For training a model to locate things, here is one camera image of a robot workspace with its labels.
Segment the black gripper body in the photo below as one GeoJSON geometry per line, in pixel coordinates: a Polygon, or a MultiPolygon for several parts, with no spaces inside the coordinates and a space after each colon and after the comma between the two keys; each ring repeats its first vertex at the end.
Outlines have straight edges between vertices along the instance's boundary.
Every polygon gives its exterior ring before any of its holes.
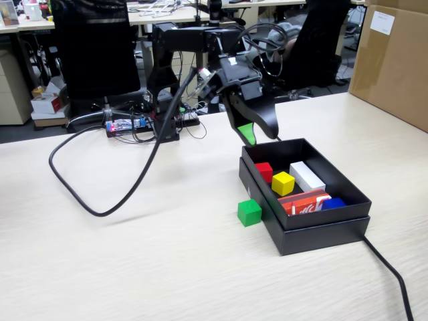
{"type": "Polygon", "coordinates": [[[240,97],[244,101],[261,98],[261,75],[237,57],[213,60],[213,93],[240,97]]]}

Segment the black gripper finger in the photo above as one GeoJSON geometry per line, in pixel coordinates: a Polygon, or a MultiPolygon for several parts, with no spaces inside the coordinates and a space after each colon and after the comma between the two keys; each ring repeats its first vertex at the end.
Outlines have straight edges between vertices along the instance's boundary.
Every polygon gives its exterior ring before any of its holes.
{"type": "Polygon", "coordinates": [[[274,97],[267,95],[245,101],[246,118],[256,123],[269,138],[277,138],[279,133],[274,97]]]}

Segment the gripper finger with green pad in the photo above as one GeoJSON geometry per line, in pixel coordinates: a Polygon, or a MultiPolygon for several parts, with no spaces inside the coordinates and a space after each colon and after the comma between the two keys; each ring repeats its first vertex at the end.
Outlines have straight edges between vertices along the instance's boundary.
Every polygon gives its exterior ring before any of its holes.
{"type": "Polygon", "coordinates": [[[226,90],[222,93],[222,97],[232,129],[244,145],[254,146],[257,142],[253,129],[254,121],[245,115],[249,108],[243,99],[243,94],[238,90],[226,90]]]}

